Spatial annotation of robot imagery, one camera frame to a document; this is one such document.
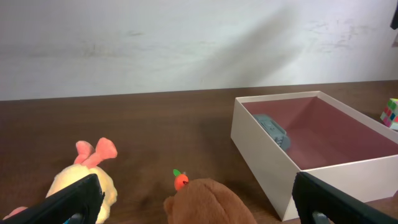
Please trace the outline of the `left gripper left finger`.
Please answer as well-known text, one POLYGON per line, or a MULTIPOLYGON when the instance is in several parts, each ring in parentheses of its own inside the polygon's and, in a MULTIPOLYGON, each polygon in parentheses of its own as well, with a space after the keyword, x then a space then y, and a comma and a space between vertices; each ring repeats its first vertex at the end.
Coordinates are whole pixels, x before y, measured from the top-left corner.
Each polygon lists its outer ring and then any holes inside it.
POLYGON ((98 176, 89 174, 43 202, 1 221, 3 224, 95 224, 105 193, 98 176))

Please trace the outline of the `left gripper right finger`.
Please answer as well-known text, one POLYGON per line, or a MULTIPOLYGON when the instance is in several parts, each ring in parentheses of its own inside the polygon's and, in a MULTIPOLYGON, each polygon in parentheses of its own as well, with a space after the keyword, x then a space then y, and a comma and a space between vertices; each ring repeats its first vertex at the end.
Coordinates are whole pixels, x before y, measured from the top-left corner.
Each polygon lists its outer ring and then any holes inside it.
POLYGON ((299 172, 295 176, 292 197, 301 224, 397 224, 397 219, 307 172, 299 172))

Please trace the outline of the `yellow grey toy truck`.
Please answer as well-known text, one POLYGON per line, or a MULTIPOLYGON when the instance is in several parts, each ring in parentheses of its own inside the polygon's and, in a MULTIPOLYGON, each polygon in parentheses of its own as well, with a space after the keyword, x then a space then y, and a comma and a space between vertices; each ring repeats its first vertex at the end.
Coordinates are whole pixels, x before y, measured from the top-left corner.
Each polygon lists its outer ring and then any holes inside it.
POLYGON ((270 116, 266 114, 254 114, 253 117, 283 151, 286 151, 290 147, 290 138, 287 135, 287 131, 270 116))

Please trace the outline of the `colourful puzzle cube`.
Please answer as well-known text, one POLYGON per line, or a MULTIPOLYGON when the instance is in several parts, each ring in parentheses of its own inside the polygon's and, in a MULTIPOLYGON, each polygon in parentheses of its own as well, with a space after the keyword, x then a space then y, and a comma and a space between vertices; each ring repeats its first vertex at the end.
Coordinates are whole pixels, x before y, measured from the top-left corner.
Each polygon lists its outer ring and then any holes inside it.
POLYGON ((390 129, 395 131, 398 130, 398 100, 395 98, 390 98, 387 102, 384 111, 381 114, 380 119, 382 123, 390 129))

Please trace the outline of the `brown plush toy with carrot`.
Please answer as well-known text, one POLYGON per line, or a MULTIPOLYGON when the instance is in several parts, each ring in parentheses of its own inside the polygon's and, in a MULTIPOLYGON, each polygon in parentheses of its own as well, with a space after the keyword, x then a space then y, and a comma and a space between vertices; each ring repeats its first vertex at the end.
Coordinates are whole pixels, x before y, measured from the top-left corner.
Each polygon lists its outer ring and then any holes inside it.
POLYGON ((164 200, 169 224, 256 224, 243 201, 213 179, 189 180, 173 170, 177 193, 164 200))

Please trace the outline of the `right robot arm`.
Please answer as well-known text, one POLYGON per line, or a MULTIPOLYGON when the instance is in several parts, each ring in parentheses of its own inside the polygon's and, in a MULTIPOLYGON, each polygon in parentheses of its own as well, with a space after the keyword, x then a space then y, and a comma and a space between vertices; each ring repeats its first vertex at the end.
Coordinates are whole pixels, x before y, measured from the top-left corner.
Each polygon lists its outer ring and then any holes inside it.
POLYGON ((392 30, 398 29, 398 5, 396 6, 394 15, 393 15, 393 17, 392 17, 391 24, 390 24, 390 28, 391 28, 392 30))

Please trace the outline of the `cream plush bunny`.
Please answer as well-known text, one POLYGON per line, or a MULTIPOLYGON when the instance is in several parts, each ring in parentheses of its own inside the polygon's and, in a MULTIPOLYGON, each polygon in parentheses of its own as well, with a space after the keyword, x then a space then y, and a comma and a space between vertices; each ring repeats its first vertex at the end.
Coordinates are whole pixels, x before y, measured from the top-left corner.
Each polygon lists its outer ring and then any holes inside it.
POLYGON ((29 208, 13 210, 1 223, 72 224, 104 223, 117 201, 112 178, 98 165, 117 157, 112 141, 101 138, 96 147, 86 141, 76 143, 74 164, 57 174, 45 200, 29 208))

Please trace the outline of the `white cardboard box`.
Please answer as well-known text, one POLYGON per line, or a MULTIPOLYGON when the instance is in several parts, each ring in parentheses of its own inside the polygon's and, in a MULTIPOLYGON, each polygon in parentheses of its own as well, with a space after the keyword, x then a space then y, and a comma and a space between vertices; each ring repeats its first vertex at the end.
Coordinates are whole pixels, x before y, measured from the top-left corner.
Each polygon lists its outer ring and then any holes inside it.
POLYGON ((237 98, 231 139, 283 221, 298 216, 292 188, 300 171, 362 202, 397 192, 397 133, 320 91, 237 98), (287 131, 286 151, 254 114, 287 131))

